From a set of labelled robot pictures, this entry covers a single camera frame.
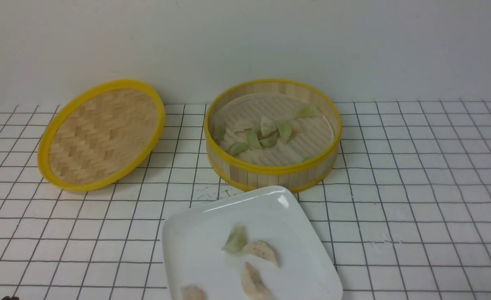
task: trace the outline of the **yellow rim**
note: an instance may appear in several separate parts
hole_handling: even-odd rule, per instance
[[[134,89],[146,93],[149,95],[156,105],[156,113],[158,114],[156,130],[151,138],[151,140],[147,143],[144,149],[140,152],[140,154],[133,159],[129,164],[120,169],[118,172],[110,175],[105,179],[101,179],[97,182],[83,184],[83,185],[74,185],[68,182],[64,182],[57,178],[51,167],[49,166],[49,148],[51,146],[51,142],[53,142],[53,137],[57,133],[60,125],[76,110],[80,105],[85,103],[86,101],[92,99],[93,97],[100,95],[102,93],[117,90],[117,89]],[[155,147],[160,135],[162,135],[162,130],[164,129],[164,105],[162,104],[162,100],[158,96],[158,93],[154,91],[154,89],[148,84],[137,81],[137,80],[116,80],[106,82],[104,84],[98,85],[85,91],[75,99],[73,99],[70,103],[68,103],[60,112],[53,118],[53,120],[49,123],[47,128],[42,135],[42,139],[40,140],[40,145],[38,146],[38,169],[40,173],[42,173],[43,177],[64,190],[70,190],[73,192],[87,192],[88,190],[97,190],[98,188],[102,188],[107,186],[123,176],[127,175],[133,169],[135,169],[140,163],[145,159],[147,155],[151,153],[151,150]]]
[[[208,126],[208,118],[205,118],[204,124],[203,124],[203,131],[205,133],[205,137],[207,139],[208,145],[211,147],[211,149],[216,153],[217,156],[219,156],[221,159],[223,159],[225,162],[227,162],[229,165],[234,165],[236,167],[239,167],[240,169],[251,172],[251,173],[260,173],[262,175],[284,175],[287,173],[295,173],[295,172],[301,172],[305,171],[306,169],[310,169],[316,165],[318,165],[325,157],[327,157],[331,152],[335,149],[337,144],[340,142],[341,138],[341,133],[342,133],[342,122],[340,119],[340,114],[338,112],[338,109],[336,106],[333,104],[333,102],[322,92],[318,91],[317,89],[314,89],[313,87],[310,87],[309,85],[306,85],[301,82],[296,82],[296,81],[291,81],[291,80],[285,80],[285,79],[262,79],[262,80],[253,80],[253,81],[248,81],[241,83],[239,85],[235,85],[234,87],[231,87],[230,89],[226,90],[225,92],[221,93],[210,105],[209,110],[207,111],[207,116],[211,115],[212,110],[214,109],[214,104],[216,104],[224,95],[227,93],[230,93],[231,91],[234,91],[235,89],[244,87],[245,85],[250,85],[254,83],[269,83],[269,82],[283,82],[283,83],[290,83],[290,84],[295,84],[299,85],[301,87],[307,88],[311,91],[314,91],[315,93],[318,93],[320,97],[323,98],[323,100],[327,101],[329,105],[331,105],[331,108],[335,111],[336,118],[338,120],[338,128],[339,130],[337,133],[335,133],[335,139],[329,147],[322,152],[320,155],[314,157],[313,159],[307,160],[305,162],[301,162],[296,165],[285,165],[282,167],[272,167],[272,166],[265,166],[265,165],[254,165],[252,163],[244,162],[239,159],[236,159],[235,157],[230,156],[225,152],[223,149],[221,149],[215,141],[212,139],[209,133],[209,126]]]
[[[320,175],[320,177],[316,178],[315,180],[313,180],[312,182],[309,182],[307,184],[304,184],[304,185],[301,185],[301,186],[298,186],[296,188],[291,188],[290,191],[292,192],[292,194],[297,194],[297,193],[300,193],[300,192],[303,192],[303,190],[308,190],[309,188],[312,188],[313,186],[315,186],[316,184],[320,183],[322,180],[324,180],[327,175],[329,175],[329,173],[331,173],[331,171],[333,170],[333,167],[335,165],[335,162],[336,162],[336,159],[338,158],[338,154],[336,154],[335,156],[335,159],[333,160],[333,163],[328,167],[328,169],[322,174]],[[230,179],[229,177],[227,177],[223,172],[221,172],[217,167],[216,165],[212,162],[212,160],[210,159],[209,157],[209,163],[210,165],[213,167],[214,169],[214,172],[221,178],[223,179],[225,182],[227,182],[228,184],[230,184],[231,186],[234,186],[235,188],[237,188],[238,190],[243,190],[244,192],[249,192],[250,190],[255,190],[255,188],[252,188],[251,186],[246,186],[244,184],[241,184],[239,182],[236,182],[232,179]]]

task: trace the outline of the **white wall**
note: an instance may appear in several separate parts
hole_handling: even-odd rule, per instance
[[[491,0],[0,0],[0,102],[117,78],[167,103],[256,78],[335,101],[491,100]]]

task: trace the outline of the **grid pattern tablecloth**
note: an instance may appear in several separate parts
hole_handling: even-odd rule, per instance
[[[335,169],[298,195],[346,300],[491,299],[491,102],[338,103]],[[0,299],[169,299],[160,224],[238,190],[205,151],[206,105],[167,105],[154,153],[86,194],[43,181],[58,106],[0,106]]]

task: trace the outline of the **white plate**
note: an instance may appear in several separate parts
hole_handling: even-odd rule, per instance
[[[267,241],[281,267],[247,255],[221,251],[234,226],[244,225],[248,241]],[[342,286],[318,235],[291,192],[269,186],[194,207],[168,218],[162,247],[168,288],[197,285],[208,300],[249,300],[240,273],[246,261],[261,274],[276,300],[341,300]]]

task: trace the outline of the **woven bamboo lid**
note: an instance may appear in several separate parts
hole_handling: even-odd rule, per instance
[[[66,190],[102,188],[150,154],[164,116],[158,94],[145,83],[119,80],[94,87],[48,125],[38,148],[40,172]]]

